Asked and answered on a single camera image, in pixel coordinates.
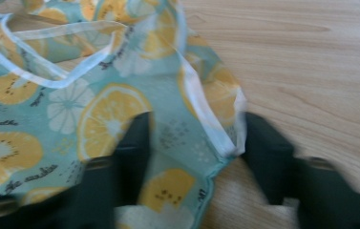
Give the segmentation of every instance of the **reusable shopping bag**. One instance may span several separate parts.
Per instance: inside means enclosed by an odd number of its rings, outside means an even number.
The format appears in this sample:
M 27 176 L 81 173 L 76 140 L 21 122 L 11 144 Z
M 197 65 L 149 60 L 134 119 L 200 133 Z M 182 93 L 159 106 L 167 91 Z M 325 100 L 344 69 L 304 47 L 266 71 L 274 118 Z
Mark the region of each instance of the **reusable shopping bag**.
M 131 119 L 152 111 L 139 205 L 116 209 L 116 219 L 121 228 L 198 227 L 213 177 L 243 151 L 245 101 L 180 5 L 150 6 L 130 23 L 20 32 L 0 14 L 0 196 L 30 204 L 77 184 L 88 159 L 110 154 Z M 55 64 L 84 56 L 69 72 Z

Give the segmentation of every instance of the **teal fabric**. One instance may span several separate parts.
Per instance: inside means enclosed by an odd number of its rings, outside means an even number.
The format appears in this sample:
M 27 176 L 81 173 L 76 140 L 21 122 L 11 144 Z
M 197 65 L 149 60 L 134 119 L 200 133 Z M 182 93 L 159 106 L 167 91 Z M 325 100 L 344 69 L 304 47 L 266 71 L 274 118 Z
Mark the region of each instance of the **teal fabric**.
M 0 196 L 30 204 L 77 184 L 86 161 L 110 154 L 135 115 L 153 112 L 140 202 L 116 209 L 117 221 L 198 227 L 213 178 L 244 149 L 245 100 L 180 5 L 153 11 L 131 24 L 20 32 L 0 14 Z M 71 71 L 56 64 L 84 56 Z

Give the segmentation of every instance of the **white fabric trim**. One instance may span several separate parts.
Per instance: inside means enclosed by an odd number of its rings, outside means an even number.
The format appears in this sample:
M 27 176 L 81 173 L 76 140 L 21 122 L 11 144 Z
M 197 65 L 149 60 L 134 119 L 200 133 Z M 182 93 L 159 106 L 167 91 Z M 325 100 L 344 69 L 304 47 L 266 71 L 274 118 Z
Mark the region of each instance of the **white fabric trim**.
M 213 114 L 212 109 L 209 107 L 200 78 L 190 64 L 181 57 L 182 63 L 185 67 L 184 76 L 184 88 L 186 96 L 192 104 L 198 119 L 201 122 L 206 134 L 208 135 L 210 142 L 216 148 L 218 153 L 223 157 L 234 156 L 236 152 L 236 146 L 233 144 L 227 132 L 222 127 L 219 120 Z
M 54 36 L 68 35 L 82 31 L 103 30 L 112 26 L 126 28 L 125 25 L 118 22 L 95 21 L 95 22 L 80 22 L 74 24 L 67 24 L 67 25 L 47 28 L 43 30 L 16 31 L 13 32 L 13 35 L 17 36 L 22 40 L 33 40 L 33 39 L 43 39 Z
M 239 156 L 245 152 L 245 140 L 247 139 L 247 123 L 245 121 L 245 112 L 247 111 L 247 99 L 241 88 L 237 90 L 236 101 L 234 102 L 234 111 L 236 118 L 233 127 L 237 133 L 237 152 Z
M 16 43 L 18 43 L 21 46 L 24 46 L 22 41 L 16 36 L 12 34 L 12 32 L 7 28 L 7 20 L 11 17 L 11 14 L 8 14 L 5 16 L 5 19 L 3 20 L 3 29 L 5 29 L 5 33 L 10 37 L 10 39 Z M 33 73 L 29 73 L 15 64 L 13 64 L 9 59 L 7 59 L 2 53 L 0 53 L 0 64 L 9 70 L 11 73 L 14 73 L 16 75 L 19 75 L 22 78 L 25 78 L 27 80 L 30 80 L 31 82 L 47 87 L 47 88 L 54 88 L 54 89 L 61 89 L 69 86 L 71 83 L 73 83 L 75 80 L 77 80 L 79 77 L 84 75 L 88 70 L 95 67 L 99 62 L 104 60 L 109 54 L 108 51 L 112 49 L 112 45 L 114 42 L 114 38 L 111 38 L 111 42 L 109 45 L 102 50 L 99 50 L 98 52 L 94 53 L 87 59 L 83 60 L 81 63 L 79 63 L 71 72 L 67 73 L 66 75 L 59 75 L 60 78 L 63 78 L 62 80 L 53 81 L 46 78 L 43 78 L 41 76 L 35 75 Z M 32 54 L 35 55 L 37 58 L 43 58 L 40 55 L 38 55 L 36 52 L 34 52 L 29 47 L 27 48 L 28 51 L 33 52 Z M 53 68 L 59 68 L 56 65 L 52 63 Z
M 13 32 L 8 28 L 7 23 L 12 19 L 12 14 L 6 14 L 3 16 L 1 20 L 1 29 L 4 31 L 4 34 L 15 44 L 18 44 L 22 47 L 25 51 L 29 52 L 31 55 L 34 56 L 35 59 L 39 60 L 38 62 L 45 66 L 49 70 L 50 73 L 57 75 L 61 79 L 65 79 L 68 77 L 69 72 L 63 70 L 62 68 L 58 67 L 51 61 L 45 59 L 41 55 L 39 55 L 31 46 L 25 44 L 22 40 L 16 37 Z

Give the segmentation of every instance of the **light wood surface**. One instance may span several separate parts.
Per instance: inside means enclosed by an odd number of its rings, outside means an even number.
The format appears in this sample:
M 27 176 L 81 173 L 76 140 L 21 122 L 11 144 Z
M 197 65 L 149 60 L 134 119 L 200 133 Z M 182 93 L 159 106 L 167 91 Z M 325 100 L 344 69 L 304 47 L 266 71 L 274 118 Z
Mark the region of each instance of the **light wood surface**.
M 337 163 L 360 191 L 360 0 L 184 0 L 188 24 L 240 79 L 248 109 L 265 116 L 302 156 Z M 27 20 L 17 0 L 14 30 Z M 215 228 L 295 228 L 295 210 L 267 206 L 235 160 L 216 180 L 202 224 Z

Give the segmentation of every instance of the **white flower print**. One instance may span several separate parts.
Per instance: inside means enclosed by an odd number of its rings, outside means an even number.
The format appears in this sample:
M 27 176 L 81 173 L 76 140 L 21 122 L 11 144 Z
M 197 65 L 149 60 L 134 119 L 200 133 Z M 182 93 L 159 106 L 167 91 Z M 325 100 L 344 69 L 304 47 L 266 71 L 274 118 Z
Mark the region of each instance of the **white flower print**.
M 132 229 L 183 229 L 191 228 L 194 216 L 185 207 L 177 209 L 174 205 L 165 203 L 161 212 L 155 212 L 147 206 L 127 206 L 116 209 L 118 223 L 128 225 Z
M 94 97 L 84 79 L 77 79 L 67 88 L 50 93 L 52 103 L 48 106 L 48 118 L 51 130 L 64 135 L 73 133 L 83 109 Z
M 204 163 L 209 163 L 211 162 L 210 159 L 210 149 L 206 143 L 205 140 L 196 143 L 193 147 L 192 147 L 192 152 L 196 155 L 198 162 L 204 162 Z

